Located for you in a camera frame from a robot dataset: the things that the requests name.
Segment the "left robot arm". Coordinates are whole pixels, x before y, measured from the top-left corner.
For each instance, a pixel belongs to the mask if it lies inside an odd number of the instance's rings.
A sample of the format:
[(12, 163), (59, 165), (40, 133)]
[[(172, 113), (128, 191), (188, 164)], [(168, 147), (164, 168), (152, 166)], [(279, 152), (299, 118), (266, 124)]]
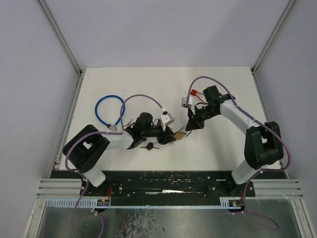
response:
[(174, 117), (168, 112), (163, 112), (157, 123), (154, 123), (151, 114), (143, 112), (120, 133), (101, 132), (89, 124), (64, 146), (62, 152), (68, 158), (65, 164), (71, 162), (91, 185), (99, 187), (106, 176), (97, 167), (97, 162), (105, 150), (134, 149), (147, 138), (155, 138), (160, 145), (172, 143), (176, 141), (169, 127), (173, 122)]

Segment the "large brass padlock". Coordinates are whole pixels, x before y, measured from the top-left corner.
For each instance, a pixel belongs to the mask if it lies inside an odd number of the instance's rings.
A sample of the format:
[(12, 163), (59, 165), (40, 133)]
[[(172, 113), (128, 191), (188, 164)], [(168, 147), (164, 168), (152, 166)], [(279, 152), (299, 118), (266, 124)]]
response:
[(182, 127), (178, 131), (176, 131), (173, 136), (176, 138), (176, 140), (181, 140), (184, 137), (188, 137), (191, 133), (191, 130), (185, 131), (185, 127)]

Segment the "red cable padlock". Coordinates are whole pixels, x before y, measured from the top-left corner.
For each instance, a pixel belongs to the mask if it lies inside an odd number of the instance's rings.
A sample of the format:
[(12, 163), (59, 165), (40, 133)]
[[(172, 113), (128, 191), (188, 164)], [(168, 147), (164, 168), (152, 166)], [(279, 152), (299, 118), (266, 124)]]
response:
[(205, 99), (203, 92), (197, 91), (195, 89), (191, 89), (190, 95), (193, 97), (196, 97), (201, 103), (207, 104), (207, 101)]

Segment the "blue cable lock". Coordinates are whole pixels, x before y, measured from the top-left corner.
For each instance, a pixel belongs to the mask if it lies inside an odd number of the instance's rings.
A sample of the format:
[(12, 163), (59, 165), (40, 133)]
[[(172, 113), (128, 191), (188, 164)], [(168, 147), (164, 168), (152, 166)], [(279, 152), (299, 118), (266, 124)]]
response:
[(97, 120), (112, 131), (117, 131), (125, 113), (124, 100), (117, 95), (106, 95), (95, 105)]

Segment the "black-headed keys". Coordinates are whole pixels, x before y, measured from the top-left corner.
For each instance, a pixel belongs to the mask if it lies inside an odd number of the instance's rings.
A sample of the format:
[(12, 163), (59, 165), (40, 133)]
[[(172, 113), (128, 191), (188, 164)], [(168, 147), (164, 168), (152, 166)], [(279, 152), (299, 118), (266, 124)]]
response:
[(152, 149), (159, 149), (152, 142), (149, 142), (146, 146), (141, 146), (142, 149), (147, 149), (148, 151)]

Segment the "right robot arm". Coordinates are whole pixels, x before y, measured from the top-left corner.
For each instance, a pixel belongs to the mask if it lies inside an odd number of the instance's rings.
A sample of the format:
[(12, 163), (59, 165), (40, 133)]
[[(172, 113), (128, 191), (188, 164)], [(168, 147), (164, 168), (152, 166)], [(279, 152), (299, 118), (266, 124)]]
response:
[(238, 109), (229, 94), (221, 94), (216, 86), (203, 91), (206, 103), (199, 108), (193, 103), (193, 97), (183, 97), (182, 107), (188, 109), (186, 131), (203, 129), (205, 121), (215, 116), (223, 116), (237, 126), (245, 135), (244, 160), (231, 173), (231, 181), (244, 184), (261, 169), (274, 164), (284, 156), (279, 125), (265, 122), (263, 125), (251, 119)]

